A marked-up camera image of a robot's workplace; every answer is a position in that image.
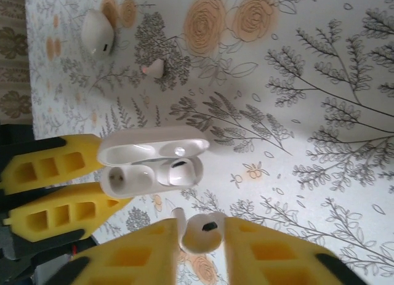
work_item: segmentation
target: table surface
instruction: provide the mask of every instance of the table surface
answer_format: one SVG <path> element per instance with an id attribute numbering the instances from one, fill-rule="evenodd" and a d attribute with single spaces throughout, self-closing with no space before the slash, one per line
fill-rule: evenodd
<path id="1" fill-rule="evenodd" d="M 116 32 L 101 62 L 79 36 L 88 9 Z M 211 141 L 198 187 L 135 198 L 100 242 L 174 207 L 224 211 L 393 283 L 394 0 L 26 0 L 26 12 L 37 138 L 189 124 Z M 157 58 L 165 77 L 144 77 Z M 227 284 L 222 251 L 182 255 L 177 278 Z"/>

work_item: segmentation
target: floral tablecloth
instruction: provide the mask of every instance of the floral tablecloth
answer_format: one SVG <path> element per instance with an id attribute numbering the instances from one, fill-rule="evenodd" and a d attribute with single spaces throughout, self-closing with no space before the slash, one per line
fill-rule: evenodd
<path id="1" fill-rule="evenodd" d="M 116 33 L 95 62 L 88 9 Z M 394 282 L 394 0 L 26 0 L 37 138 L 189 124 L 203 181 L 135 198 L 100 242 L 183 207 L 224 211 Z M 166 61 L 161 79 L 141 67 Z M 99 173 L 78 181 L 99 178 Z M 227 284 L 222 251 L 182 254 L 179 284 Z"/>

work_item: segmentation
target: small pink object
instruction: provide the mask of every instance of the small pink object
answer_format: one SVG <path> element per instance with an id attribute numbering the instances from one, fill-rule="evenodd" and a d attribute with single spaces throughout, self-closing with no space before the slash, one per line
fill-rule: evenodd
<path id="1" fill-rule="evenodd" d="M 164 60 L 158 58 L 156 59 L 150 66 L 142 67 L 142 73 L 147 74 L 148 76 L 159 79 L 163 76 L 164 73 Z"/>

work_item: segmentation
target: open charging case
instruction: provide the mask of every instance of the open charging case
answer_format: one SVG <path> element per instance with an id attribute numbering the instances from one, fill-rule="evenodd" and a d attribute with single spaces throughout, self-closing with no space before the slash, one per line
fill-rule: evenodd
<path id="1" fill-rule="evenodd" d="M 104 193 L 113 198 L 182 190 L 203 177 L 198 156 L 209 148 L 205 135 L 191 126 L 128 129 L 107 137 L 97 159 L 105 165 Z"/>

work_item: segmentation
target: earbud charging case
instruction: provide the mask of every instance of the earbud charging case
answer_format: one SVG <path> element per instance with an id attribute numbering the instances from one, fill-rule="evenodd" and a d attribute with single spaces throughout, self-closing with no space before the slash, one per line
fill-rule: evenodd
<path id="1" fill-rule="evenodd" d="M 97 159 L 105 165 L 101 176 L 104 193 L 113 198 L 130 198 L 197 185 L 203 177 L 198 156 L 209 148 L 205 135 L 191 126 L 128 129 L 107 137 Z M 158 181 L 168 163 L 189 160 L 195 170 L 192 184 L 165 185 Z"/>

